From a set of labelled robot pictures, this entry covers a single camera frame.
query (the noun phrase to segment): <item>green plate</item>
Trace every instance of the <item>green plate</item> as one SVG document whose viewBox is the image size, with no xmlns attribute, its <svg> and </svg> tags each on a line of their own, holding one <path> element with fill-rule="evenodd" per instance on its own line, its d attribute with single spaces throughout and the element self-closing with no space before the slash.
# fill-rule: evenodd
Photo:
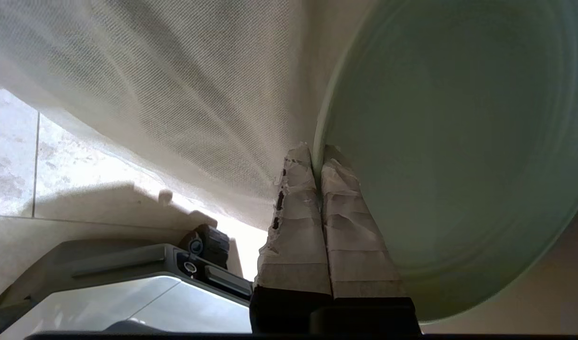
<svg viewBox="0 0 578 340">
<path fill-rule="evenodd" d="M 336 74 L 317 140 L 351 160 L 422 321 L 499 292 L 578 209 L 578 2 L 381 2 Z"/>
</svg>

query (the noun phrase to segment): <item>tile floor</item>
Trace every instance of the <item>tile floor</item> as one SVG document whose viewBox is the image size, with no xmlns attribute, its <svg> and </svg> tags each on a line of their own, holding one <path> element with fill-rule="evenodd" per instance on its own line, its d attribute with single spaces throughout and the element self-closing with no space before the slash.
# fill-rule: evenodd
<svg viewBox="0 0 578 340">
<path fill-rule="evenodd" d="M 174 195 L 159 203 L 161 181 L 58 127 L 0 90 L 0 293 L 62 241 L 147 238 L 176 243 L 202 222 L 235 239 L 232 267 L 252 280 L 266 233 L 191 209 Z"/>
</svg>

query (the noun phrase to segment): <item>white fabric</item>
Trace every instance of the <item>white fabric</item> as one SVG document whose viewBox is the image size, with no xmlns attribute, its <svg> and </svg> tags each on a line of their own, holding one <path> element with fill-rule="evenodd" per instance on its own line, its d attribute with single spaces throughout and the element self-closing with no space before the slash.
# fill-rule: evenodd
<svg viewBox="0 0 578 340">
<path fill-rule="evenodd" d="M 75 135 L 265 229 L 372 0 L 0 1 L 0 85 Z"/>
</svg>

